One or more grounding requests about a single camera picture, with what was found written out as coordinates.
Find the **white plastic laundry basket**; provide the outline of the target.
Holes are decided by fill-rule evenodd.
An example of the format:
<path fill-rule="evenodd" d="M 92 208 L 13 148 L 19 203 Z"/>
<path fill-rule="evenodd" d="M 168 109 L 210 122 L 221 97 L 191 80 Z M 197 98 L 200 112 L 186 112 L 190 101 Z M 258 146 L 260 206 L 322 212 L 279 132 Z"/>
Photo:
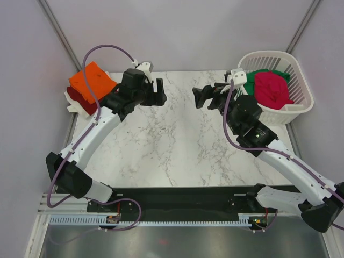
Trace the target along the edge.
<path fill-rule="evenodd" d="M 289 53 L 281 51 L 256 51 L 246 54 L 238 63 L 238 68 L 250 73 L 259 69 L 278 70 L 291 76 L 287 83 L 289 96 L 294 104 L 285 105 L 280 110 L 261 105 L 260 121 L 266 125 L 286 125 L 300 114 L 313 108 L 314 99 L 301 71 L 298 61 Z"/>

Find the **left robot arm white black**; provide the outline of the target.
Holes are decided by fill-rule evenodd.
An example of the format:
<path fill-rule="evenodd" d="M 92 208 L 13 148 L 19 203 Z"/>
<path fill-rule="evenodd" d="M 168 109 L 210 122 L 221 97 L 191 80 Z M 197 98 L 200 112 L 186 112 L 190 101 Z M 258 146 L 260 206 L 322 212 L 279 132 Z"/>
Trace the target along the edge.
<path fill-rule="evenodd" d="M 112 188 L 92 179 L 84 170 L 107 135 L 136 106 L 163 106 L 166 100 L 162 78 L 153 81 L 149 70 L 127 69 L 122 81 L 103 98 L 100 109 L 81 134 L 60 153 L 47 155 L 52 185 L 77 199 L 94 199 L 105 211 L 116 209 L 118 198 L 112 195 Z"/>

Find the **aluminium frame rail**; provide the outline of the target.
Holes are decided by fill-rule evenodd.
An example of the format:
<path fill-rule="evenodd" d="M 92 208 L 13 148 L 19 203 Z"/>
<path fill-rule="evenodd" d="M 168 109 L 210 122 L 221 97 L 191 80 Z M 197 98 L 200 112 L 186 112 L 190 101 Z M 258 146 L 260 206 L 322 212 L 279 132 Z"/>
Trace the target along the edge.
<path fill-rule="evenodd" d="M 49 208 L 47 206 L 47 194 L 44 193 L 37 214 L 85 214 L 87 212 L 87 207 L 88 201 L 86 199 L 70 197 L 57 207 Z"/>

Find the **pink red t shirt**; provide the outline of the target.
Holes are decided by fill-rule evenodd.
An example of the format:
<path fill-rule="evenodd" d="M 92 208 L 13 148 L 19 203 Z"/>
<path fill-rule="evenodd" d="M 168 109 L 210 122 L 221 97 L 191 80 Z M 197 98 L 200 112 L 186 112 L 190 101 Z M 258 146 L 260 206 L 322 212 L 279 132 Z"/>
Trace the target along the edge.
<path fill-rule="evenodd" d="M 259 104 L 275 110 L 294 104 L 290 99 L 286 80 L 272 71 L 254 76 L 254 97 Z"/>

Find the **folded orange t shirt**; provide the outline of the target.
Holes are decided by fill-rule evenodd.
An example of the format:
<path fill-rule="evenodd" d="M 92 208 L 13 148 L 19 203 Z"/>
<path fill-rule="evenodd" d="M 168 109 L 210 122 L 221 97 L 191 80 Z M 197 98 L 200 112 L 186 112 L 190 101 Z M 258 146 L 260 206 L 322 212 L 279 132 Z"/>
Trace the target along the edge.
<path fill-rule="evenodd" d="M 82 71 L 71 77 L 69 79 L 69 84 L 70 87 L 77 90 L 84 97 L 84 99 L 91 104 L 95 102 L 95 98 L 99 101 L 117 86 L 117 82 L 110 79 L 107 73 L 95 62 L 91 62 L 85 67 L 85 75 L 95 97 L 91 94 L 89 88 L 87 87 Z"/>

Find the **green t shirt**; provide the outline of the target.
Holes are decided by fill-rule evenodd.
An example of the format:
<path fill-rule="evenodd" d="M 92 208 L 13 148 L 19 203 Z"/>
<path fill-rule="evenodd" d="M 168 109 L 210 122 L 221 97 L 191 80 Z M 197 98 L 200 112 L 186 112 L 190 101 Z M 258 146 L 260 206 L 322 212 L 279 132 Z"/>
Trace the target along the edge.
<path fill-rule="evenodd" d="M 273 74 L 280 76 L 281 78 L 283 78 L 286 81 L 286 83 L 289 83 L 291 80 L 290 74 L 283 73 L 283 72 L 278 71 L 278 70 L 259 69 L 259 70 L 253 71 L 253 72 L 247 74 L 247 82 L 244 85 L 244 89 L 246 90 L 246 93 L 248 95 L 254 94 L 254 77 L 255 77 L 255 75 L 258 73 L 266 73 L 266 72 L 272 72 Z"/>

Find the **folded white t shirt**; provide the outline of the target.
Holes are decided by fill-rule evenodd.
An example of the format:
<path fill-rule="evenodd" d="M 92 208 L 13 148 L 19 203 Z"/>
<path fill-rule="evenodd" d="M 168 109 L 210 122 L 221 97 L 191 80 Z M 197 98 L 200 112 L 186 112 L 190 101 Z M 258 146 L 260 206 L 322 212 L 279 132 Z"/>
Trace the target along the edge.
<path fill-rule="evenodd" d="M 70 95 L 65 91 L 64 92 L 65 98 L 69 105 L 67 106 L 67 110 L 70 113 L 77 113 L 83 118 L 88 118 L 92 114 L 88 114 L 87 111 L 81 106 L 81 104 L 73 99 L 71 99 Z"/>

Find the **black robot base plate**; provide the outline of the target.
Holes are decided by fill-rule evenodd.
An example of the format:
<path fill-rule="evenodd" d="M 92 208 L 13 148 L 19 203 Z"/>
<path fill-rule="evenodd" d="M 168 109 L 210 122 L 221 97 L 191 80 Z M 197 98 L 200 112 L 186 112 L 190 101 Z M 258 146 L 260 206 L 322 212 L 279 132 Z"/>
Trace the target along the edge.
<path fill-rule="evenodd" d="M 264 213 L 254 199 L 261 188 L 233 187 L 173 187 L 116 188 L 111 200 L 119 203 L 103 206 L 88 204 L 88 212 L 120 212 L 126 221 L 140 220 L 215 220 L 234 219 L 240 213 Z"/>

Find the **folded dark red t shirt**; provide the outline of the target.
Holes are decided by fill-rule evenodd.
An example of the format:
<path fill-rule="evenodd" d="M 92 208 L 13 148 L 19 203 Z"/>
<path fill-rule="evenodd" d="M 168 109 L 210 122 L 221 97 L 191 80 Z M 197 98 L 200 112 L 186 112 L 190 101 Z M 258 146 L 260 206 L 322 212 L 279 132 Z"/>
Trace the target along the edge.
<path fill-rule="evenodd" d="M 72 87 L 68 87 L 67 88 L 67 93 L 69 95 L 69 97 L 74 100 L 77 101 L 81 107 L 84 109 L 84 111 L 88 114 L 88 115 L 93 115 L 96 111 L 97 111 L 97 104 L 95 102 L 93 102 L 92 104 L 89 103 L 87 100 L 84 99 L 84 97 L 74 88 Z"/>

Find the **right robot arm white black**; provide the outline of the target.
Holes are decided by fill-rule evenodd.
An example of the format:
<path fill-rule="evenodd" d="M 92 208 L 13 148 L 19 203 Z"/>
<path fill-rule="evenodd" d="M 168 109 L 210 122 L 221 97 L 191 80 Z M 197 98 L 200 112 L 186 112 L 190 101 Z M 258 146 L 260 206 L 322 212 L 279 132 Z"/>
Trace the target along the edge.
<path fill-rule="evenodd" d="M 251 211 L 263 207 L 286 211 L 300 216 L 321 233 L 336 225 L 335 220 L 343 211 L 343 183 L 334 183 L 293 155 L 277 134 L 260 122 L 262 109 L 253 96 L 235 98 L 234 86 L 227 83 L 193 88 L 192 93 L 198 109 L 211 100 L 207 108 L 219 111 L 225 137 L 233 147 L 274 167 L 298 190 L 289 192 L 257 184 L 252 193 L 246 194 Z"/>

